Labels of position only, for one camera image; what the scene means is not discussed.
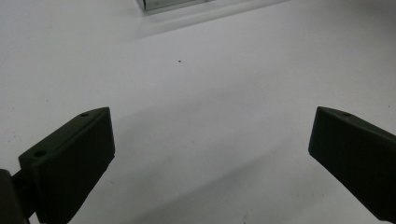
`screw hole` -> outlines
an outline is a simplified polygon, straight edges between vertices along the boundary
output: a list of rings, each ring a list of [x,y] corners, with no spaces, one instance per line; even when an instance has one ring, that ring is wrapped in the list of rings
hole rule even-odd
[[[40,151],[37,151],[37,152],[35,153],[35,157],[42,157],[42,156],[44,156],[45,154],[47,154],[46,151],[40,150]]]

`white table surface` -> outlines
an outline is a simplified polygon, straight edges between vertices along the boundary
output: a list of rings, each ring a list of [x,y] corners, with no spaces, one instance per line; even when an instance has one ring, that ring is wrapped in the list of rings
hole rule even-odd
[[[396,133],[396,2],[226,3],[1,1],[0,167],[110,106],[71,223],[381,223],[307,149],[319,105]]]

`white surface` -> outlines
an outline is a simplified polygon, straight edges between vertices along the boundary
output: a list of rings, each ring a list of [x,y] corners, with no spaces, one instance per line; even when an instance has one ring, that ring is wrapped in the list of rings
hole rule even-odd
[[[0,167],[108,105],[116,158],[72,223],[380,223],[307,148],[318,105],[396,133],[396,2],[251,3],[2,1]]]

